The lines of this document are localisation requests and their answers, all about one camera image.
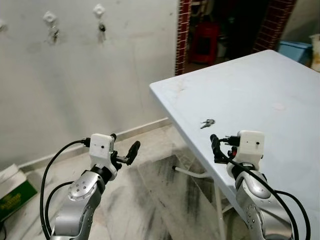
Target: white table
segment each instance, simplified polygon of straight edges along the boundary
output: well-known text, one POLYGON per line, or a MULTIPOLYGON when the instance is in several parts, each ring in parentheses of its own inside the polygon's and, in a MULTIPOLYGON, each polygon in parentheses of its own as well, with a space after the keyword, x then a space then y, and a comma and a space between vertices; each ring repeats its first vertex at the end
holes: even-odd
MULTIPOLYGON (((276 190, 295 195, 307 211, 311 237, 320 239, 320 74, 266 50, 152 83, 168 117, 215 184, 244 219, 235 180, 214 163, 209 136, 240 130, 265 134, 260 171, 276 190), (215 119, 211 127, 201 122, 215 119)), ((229 148, 221 148, 225 153, 229 148)), ((305 238, 296 204, 283 197, 305 238)))

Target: green box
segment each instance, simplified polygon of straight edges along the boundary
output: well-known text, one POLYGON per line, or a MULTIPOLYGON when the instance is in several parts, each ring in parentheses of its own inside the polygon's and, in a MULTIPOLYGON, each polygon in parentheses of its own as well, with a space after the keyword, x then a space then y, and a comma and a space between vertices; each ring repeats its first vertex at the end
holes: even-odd
POLYGON ((37 190, 15 165, 0 172, 0 222, 26 204, 37 190))

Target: red chair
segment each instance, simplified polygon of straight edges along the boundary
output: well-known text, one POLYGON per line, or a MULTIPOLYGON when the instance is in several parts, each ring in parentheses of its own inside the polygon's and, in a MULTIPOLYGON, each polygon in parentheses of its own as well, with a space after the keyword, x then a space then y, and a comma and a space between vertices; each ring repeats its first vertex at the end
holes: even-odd
POLYGON ((191 44, 189 62, 213 65, 217 56, 219 25, 213 22, 201 22, 195 28, 191 44))

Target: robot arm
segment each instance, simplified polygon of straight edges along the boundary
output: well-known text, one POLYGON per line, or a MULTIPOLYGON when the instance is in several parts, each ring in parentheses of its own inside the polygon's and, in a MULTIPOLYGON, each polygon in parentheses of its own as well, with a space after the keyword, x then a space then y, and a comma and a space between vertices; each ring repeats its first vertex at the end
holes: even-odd
POLYGON ((290 218, 278 200, 255 178, 242 168, 226 162, 217 151, 219 142, 232 145, 229 158, 241 164, 264 182, 266 177, 259 170, 263 157, 264 134, 257 131, 240 131, 237 136, 219 140, 210 137, 215 163, 227 164, 228 174, 235 179, 236 200, 245 213, 245 223, 253 240, 289 240, 292 237, 290 218))
POLYGON ((108 181, 117 176, 122 167, 118 162, 131 165, 138 154, 140 142, 136 141, 126 157, 117 156, 114 151, 116 135, 93 134, 90 138, 89 155, 91 170, 86 170, 74 181, 63 206, 57 214, 51 240, 87 240, 93 214, 100 203, 108 181))

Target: marble floor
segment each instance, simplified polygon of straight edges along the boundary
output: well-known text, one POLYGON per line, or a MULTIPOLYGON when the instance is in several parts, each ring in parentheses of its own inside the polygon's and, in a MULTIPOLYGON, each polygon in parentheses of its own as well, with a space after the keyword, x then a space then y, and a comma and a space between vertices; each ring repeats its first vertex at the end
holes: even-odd
MULTIPOLYGON (((195 179, 172 170, 173 165, 203 172, 177 130, 164 126, 118 141, 114 149, 125 155, 136 140, 141 147, 131 166, 123 165, 115 180, 106 185, 96 209, 90 240, 218 240, 218 220, 213 200, 213 181, 195 179)), ((48 172, 45 196, 58 184, 77 179, 90 169, 84 153, 53 164, 48 172)), ((27 172, 40 189, 44 168, 27 172)), ((51 226, 67 187, 52 198, 51 226)), ((39 217, 39 194, 5 221, 8 240, 44 240, 39 217)), ((238 214, 224 214, 227 240, 249 240, 238 214)))

